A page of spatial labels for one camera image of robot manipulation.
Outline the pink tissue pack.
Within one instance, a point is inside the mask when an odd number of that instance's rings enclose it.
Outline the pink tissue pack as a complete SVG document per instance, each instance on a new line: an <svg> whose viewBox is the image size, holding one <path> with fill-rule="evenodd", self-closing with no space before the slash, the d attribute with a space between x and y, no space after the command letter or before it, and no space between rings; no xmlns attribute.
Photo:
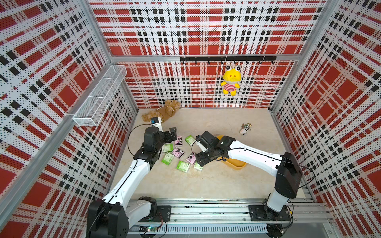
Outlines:
<svg viewBox="0 0 381 238"><path fill-rule="evenodd" d="M183 146L183 139L182 139L181 136L178 136L178 137L177 137L176 141L174 142L174 145L175 145L176 147L182 147L182 146Z"/></svg>
<svg viewBox="0 0 381 238"><path fill-rule="evenodd" d="M187 159L186 159L186 162L188 162L189 164L194 164L196 162L196 156L195 156L195 153L191 153Z"/></svg>
<svg viewBox="0 0 381 238"><path fill-rule="evenodd" d="M178 159L181 159L185 154L185 152L179 148L175 148L171 153Z"/></svg>

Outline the green tissue pack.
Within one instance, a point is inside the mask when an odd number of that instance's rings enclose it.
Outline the green tissue pack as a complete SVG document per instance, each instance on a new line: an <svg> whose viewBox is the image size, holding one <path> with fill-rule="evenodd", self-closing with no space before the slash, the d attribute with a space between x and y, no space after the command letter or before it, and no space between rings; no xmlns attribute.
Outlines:
<svg viewBox="0 0 381 238"><path fill-rule="evenodd" d="M184 173L187 173L189 168L190 168L190 164L187 163L187 162L184 162L184 161L179 161L177 166L176 166L176 169L181 171L181 172L184 172Z"/></svg>
<svg viewBox="0 0 381 238"><path fill-rule="evenodd" d="M195 170L197 170L197 171L202 171L202 170L203 170L203 167L202 167L200 164L198 164L197 162L195 162L193 168L194 168Z"/></svg>
<svg viewBox="0 0 381 238"><path fill-rule="evenodd" d="M174 145L172 143L165 144L162 146L162 152L163 153L170 153L175 149Z"/></svg>
<svg viewBox="0 0 381 238"><path fill-rule="evenodd" d="M162 158L161 162L169 166L174 158L175 156L172 153L166 153L165 156Z"/></svg>
<svg viewBox="0 0 381 238"><path fill-rule="evenodd" d="M189 135L185 138L185 141L189 146L192 146L196 142L196 139L192 135Z"/></svg>

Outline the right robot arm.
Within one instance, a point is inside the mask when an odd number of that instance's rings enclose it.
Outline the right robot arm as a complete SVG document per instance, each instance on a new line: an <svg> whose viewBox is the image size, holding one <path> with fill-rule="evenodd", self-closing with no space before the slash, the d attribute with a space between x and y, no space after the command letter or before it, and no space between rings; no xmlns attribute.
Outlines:
<svg viewBox="0 0 381 238"><path fill-rule="evenodd" d="M255 166L275 177L273 192L265 199L264 205L258 207L254 220L290 220L284 213L286 203L297 196L302 170L295 157L288 152L283 155L261 151L245 145L236 139L223 136L217 138L205 131L196 137L195 144L201 152L196 154L196 162L200 166L221 159L234 159Z"/></svg>

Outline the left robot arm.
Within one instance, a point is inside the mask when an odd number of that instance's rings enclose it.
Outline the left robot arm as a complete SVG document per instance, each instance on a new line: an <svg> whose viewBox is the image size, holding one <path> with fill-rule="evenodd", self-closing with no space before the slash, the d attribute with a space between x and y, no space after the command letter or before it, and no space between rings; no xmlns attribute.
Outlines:
<svg viewBox="0 0 381 238"><path fill-rule="evenodd" d="M146 128L144 141L134 154L128 171L104 198L89 205L87 238L125 238L130 228L141 219L155 217L155 199L142 197L133 205L129 202L138 185L158 161L162 147L176 140L176 127L168 131L161 131L156 126Z"/></svg>

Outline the yellow plastic storage box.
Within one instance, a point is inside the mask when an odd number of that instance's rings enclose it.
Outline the yellow plastic storage box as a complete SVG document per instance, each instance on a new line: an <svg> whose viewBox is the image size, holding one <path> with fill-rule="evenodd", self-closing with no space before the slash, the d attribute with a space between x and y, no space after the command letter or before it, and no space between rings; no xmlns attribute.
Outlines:
<svg viewBox="0 0 381 238"><path fill-rule="evenodd" d="M226 158L226 157L222 157L222 156L218 157L216 160L222 160L222 162L225 165L227 165L228 167L230 167L234 170L241 170L247 165L246 162L242 162L239 160L235 160L232 158Z"/></svg>

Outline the brown teddy bear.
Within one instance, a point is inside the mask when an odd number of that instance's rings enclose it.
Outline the brown teddy bear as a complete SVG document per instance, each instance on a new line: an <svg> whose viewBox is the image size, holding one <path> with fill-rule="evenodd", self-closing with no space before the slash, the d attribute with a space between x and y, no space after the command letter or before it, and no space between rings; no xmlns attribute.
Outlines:
<svg viewBox="0 0 381 238"><path fill-rule="evenodd" d="M148 113L145 113L141 116L142 120L146 123L149 123L151 118L158 117L162 122L167 121L173 117L176 112L180 109L181 103L177 100L166 100L163 107L160 107L156 110L152 110Z"/></svg>

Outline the yellow frog plush toy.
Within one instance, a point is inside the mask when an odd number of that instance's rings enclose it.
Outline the yellow frog plush toy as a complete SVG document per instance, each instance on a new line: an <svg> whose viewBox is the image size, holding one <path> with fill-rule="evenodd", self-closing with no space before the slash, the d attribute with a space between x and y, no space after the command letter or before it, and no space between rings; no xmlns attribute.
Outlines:
<svg viewBox="0 0 381 238"><path fill-rule="evenodd" d="M237 93L237 89L240 88L238 82L242 79L241 76L241 66L231 66L228 65L225 68L225 72L223 74L223 82L221 86L223 87L223 93L225 95L230 94L231 96L235 96Z"/></svg>

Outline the green circuit board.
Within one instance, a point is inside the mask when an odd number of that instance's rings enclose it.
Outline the green circuit board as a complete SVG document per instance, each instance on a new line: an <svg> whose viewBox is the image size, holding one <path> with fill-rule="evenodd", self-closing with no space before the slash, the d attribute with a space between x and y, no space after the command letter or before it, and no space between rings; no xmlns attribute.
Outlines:
<svg viewBox="0 0 381 238"><path fill-rule="evenodd" d="M155 226L140 226L139 227L139 233L156 233L160 227Z"/></svg>

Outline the small keychain toy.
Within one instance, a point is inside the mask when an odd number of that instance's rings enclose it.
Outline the small keychain toy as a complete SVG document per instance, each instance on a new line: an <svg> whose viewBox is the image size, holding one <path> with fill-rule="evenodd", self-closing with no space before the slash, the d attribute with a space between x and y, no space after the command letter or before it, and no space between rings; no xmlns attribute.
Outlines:
<svg viewBox="0 0 381 238"><path fill-rule="evenodd" d="M240 129L240 134L241 135L246 135L250 130L251 130L252 124L247 123L247 124L242 124L241 129Z"/></svg>

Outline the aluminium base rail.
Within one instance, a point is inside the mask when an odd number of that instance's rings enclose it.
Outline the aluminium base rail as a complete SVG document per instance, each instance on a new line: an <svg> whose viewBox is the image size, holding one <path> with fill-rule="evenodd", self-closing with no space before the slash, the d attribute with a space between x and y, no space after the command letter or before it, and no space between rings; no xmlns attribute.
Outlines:
<svg viewBox="0 0 381 238"><path fill-rule="evenodd" d="M286 203L290 220L254 220L260 198L158 199L155 217L143 218L128 235L163 238L169 235L263 234L270 238L337 238L333 217L326 206L310 199L295 198ZM140 226L160 227L156 233L139 233Z"/></svg>

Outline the black hook rail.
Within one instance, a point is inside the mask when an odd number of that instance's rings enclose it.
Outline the black hook rail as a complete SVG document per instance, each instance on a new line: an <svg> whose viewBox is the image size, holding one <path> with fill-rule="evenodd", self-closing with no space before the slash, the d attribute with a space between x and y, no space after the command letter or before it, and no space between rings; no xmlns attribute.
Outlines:
<svg viewBox="0 0 381 238"><path fill-rule="evenodd" d="M276 61L277 56L198 56L198 57L180 57L180 62L225 62L225 61L270 61L273 63Z"/></svg>

